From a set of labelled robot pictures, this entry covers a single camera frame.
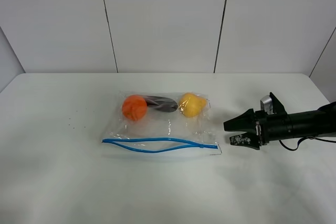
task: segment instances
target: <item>table surface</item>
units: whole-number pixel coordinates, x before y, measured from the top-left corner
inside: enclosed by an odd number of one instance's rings
[[[207,94],[222,155],[100,143],[119,91]],[[302,74],[21,74],[0,93],[0,223],[334,223],[336,145],[227,142],[270,91],[288,113],[328,103]]]

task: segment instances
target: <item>eggplant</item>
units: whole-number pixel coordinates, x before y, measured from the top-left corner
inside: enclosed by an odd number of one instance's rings
[[[153,108],[162,112],[174,112],[179,107],[177,102],[167,97],[157,97],[154,95],[142,95],[148,108]]]

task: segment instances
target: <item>plastic bag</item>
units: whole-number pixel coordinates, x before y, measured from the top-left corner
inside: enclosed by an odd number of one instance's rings
[[[120,94],[102,142],[144,153],[218,149],[209,109],[209,101],[200,94]]]

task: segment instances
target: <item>white wall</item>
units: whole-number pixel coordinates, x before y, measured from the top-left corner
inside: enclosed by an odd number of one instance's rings
[[[216,72],[310,74],[336,25],[336,0],[227,0]]]
[[[0,92],[24,70],[0,27]]]
[[[336,33],[334,32],[317,63],[311,80],[330,101],[336,101]]]
[[[115,72],[103,0],[0,0],[0,26],[27,72]]]
[[[224,0],[105,0],[119,72],[213,72]]]

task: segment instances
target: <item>cable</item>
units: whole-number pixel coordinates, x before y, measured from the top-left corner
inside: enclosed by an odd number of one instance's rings
[[[298,148],[299,148],[299,145],[306,139],[315,139],[315,140],[318,140],[318,141],[323,141],[323,142],[328,142],[328,143],[336,143],[336,141],[331,141],[331,140],[325,140],[325,139],[321,139],[321,138],[317,138],[317,137],[303,137],[301,138],[299,141],[298,141],[298,146],[295,148],[295,149],[291,149],[291,148],[288,148],[281,140],[279,140],[280,144],[287,150],[289,151],[296,151]]]

